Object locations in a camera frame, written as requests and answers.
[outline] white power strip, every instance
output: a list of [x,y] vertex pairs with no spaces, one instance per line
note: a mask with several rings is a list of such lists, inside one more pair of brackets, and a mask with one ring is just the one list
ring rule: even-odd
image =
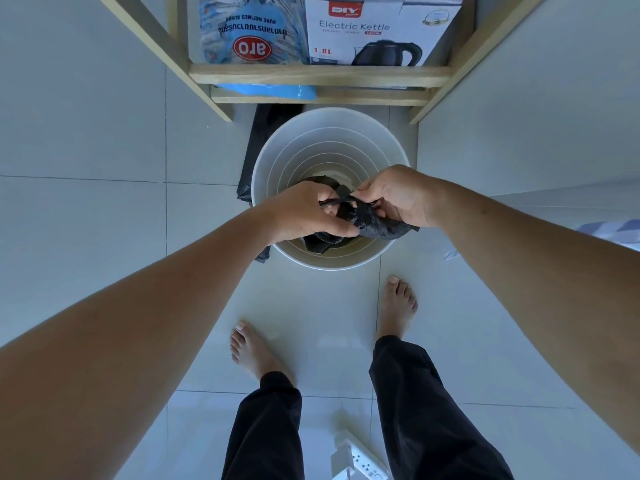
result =
[[384,464],[350,432],[338,433],[335,447],[337,451],[331,456],[333,480],[389,480]]

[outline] diy logo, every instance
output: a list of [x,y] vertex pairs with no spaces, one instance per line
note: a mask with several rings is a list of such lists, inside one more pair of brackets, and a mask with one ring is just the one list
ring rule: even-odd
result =
[[359,18],[362,15],[362,3],[329,1],[329,16]]
[[271,55],[269,42],[253,35],[237,38],[233,49],[236,55],[245,61],[261,61]]

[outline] leg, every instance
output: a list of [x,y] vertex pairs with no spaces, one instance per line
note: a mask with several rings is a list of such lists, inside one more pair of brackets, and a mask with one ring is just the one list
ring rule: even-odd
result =
[[231,358],[260,380],[244,398],[229,437],[223,480],[302,480],[302,396],[291,373],[249,324],[238,323]]
[[369,375],[396,479],[512,479],[502,455],[460,411],[425,350],[402,341],[417,302],[389,277]]

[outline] pant leg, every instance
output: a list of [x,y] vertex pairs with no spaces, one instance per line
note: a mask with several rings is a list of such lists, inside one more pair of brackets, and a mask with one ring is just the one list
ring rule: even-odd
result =
[[298,428],[302,396],[281,372],[268,372],[238,407],[223,480],[303,480]]
[[513,480],[502,455],[444,389],[422,347],[380,338],[369,375],[395,480]]

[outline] electric kettle box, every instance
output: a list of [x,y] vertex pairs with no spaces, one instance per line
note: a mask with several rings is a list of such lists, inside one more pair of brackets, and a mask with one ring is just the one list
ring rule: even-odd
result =
[[462,0],[305,0],[312,64],[421,66]]

